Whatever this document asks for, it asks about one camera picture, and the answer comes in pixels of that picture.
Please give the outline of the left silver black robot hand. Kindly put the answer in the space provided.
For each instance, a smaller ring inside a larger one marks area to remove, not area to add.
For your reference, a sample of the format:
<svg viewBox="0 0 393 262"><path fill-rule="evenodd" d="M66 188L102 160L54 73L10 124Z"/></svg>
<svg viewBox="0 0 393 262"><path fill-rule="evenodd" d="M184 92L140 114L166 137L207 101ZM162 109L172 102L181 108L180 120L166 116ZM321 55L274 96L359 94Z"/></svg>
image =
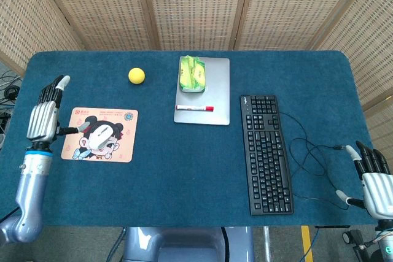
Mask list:
<svg viewBox="0 0 393 262"><path fill-rule="evenodd" d="M29 118L26 138L32 143L31 148L48 149L57 136L80 133L91 125L85 122L78 127L60 127L59 109L70 79L68 75L61 75L42 89Z"/></svg>

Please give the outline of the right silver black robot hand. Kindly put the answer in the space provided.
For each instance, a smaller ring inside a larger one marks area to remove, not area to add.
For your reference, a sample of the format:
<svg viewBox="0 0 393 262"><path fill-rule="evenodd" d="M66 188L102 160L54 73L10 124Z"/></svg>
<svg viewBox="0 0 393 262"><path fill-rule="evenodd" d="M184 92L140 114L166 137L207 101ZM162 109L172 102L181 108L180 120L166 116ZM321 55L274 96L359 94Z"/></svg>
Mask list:
<svg viewBox="0 0 393 262"><path fill-rule="evenodd" d="M366 210L375 220L392 219L392 174L384 155L356 142L358 151L346 145L344 149L351 157L362 185L362 200L349 197L337 190L336 195L347 205Z"/></svg>

